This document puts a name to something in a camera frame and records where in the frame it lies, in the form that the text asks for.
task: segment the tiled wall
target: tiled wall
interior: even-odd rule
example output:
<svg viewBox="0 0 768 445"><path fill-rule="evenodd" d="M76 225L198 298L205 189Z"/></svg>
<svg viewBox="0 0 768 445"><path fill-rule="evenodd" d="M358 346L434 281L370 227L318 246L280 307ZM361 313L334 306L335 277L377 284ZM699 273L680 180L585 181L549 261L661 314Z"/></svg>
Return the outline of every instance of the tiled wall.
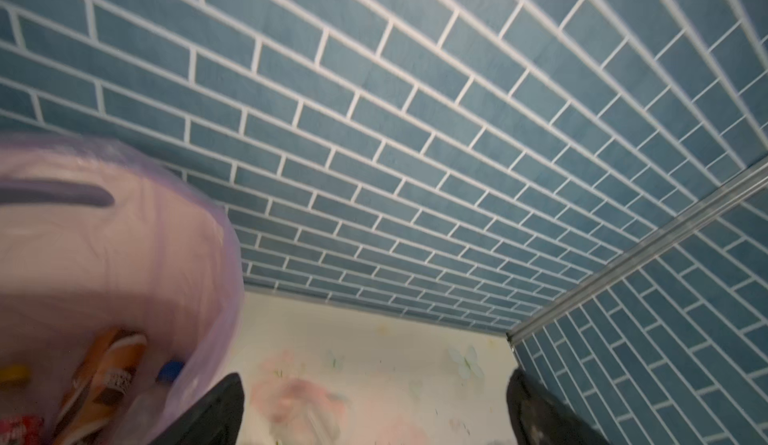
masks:
<svg viewBox="0 0 768 445"><path fill-rule="evenodd" d="M766 0L0 0L0 128L227 207L265 291L502 332L766 153Z"/></svg>
<svg viewBox="0 0 768 445"><path fill-rule="evenodd" d="M768 443L768 191L515 351L613 445Z"/></svg>

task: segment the yellow bottle cap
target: yellow bottle cap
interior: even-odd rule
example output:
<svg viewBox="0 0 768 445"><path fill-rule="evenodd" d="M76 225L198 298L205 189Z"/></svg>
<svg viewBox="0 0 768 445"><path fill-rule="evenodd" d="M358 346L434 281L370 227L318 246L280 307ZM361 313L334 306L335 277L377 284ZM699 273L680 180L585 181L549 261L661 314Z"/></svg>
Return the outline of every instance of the yellow bottle cap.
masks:
<svg viewBox="0 0 768 445"><path fill-rule="evenodd" d="M26 365L0 368L0 387L20 387L30 379L32 379L32 372Z"/></svg>

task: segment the trash bag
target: trash bag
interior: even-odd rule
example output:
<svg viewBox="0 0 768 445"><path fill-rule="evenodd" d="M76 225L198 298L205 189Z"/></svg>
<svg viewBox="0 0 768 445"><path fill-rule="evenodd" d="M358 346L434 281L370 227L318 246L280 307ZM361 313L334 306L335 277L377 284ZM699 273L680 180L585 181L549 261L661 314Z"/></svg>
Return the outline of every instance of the trash bag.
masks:
<svg viewBox="0 0 768 445"><path fill-rule="evenodd" d="M113 140L0 134L0 362L39 354L30 393L46 425L87 345L117 325L143 331L158 363L186 362L151 441L214 385L243 296L224 210L173 173Z"/></svg>

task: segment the orange and brown package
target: orange and brown package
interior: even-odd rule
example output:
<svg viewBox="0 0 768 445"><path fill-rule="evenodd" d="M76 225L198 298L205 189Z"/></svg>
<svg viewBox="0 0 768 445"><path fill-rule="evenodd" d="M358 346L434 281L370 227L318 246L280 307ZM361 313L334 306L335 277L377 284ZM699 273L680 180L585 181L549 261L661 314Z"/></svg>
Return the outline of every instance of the orange and brown package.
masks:
<svg viewBox="0 0 768 445"><path fill-rule="evenodd" d="M96 338L64 395L53 445L96 441L117 411L146 348L147 337L137 331L115 327Z"/></svg>

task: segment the blue bottle cap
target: blue bottle cap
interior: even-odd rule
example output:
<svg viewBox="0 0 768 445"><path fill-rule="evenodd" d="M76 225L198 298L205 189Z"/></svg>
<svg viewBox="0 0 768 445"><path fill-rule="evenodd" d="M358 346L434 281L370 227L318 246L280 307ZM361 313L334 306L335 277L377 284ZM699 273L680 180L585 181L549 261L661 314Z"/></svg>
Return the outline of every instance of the blue bottle cap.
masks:
<svg viewBox="0 0 768 445"><path fill-rule="evenodd" d="M165 363L163 367L160 368L160 373L158 373L158 378L155 379L155 381L159 383L173 383L176 380L176 377L179 376L179 373L181 373L182 368L184 368L183 361L168 361L168 363Z"/></svg>

